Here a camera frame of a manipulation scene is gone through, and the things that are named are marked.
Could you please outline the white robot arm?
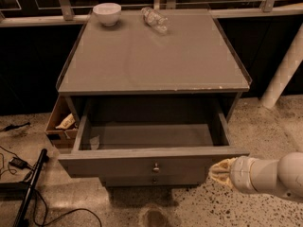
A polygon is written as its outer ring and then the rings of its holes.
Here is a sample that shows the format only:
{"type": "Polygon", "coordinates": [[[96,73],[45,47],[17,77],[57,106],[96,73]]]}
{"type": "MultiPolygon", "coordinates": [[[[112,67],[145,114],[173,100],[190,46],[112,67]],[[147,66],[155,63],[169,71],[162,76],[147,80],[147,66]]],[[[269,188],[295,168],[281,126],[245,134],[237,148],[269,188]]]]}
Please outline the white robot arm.
{"type": "Polygon", "coordinates": [[[269,194],[283,200],[303,202],[303,153],[291,152],[279,160],[248,156],[224,159],[208,176],[242,194],[269,194]]]}

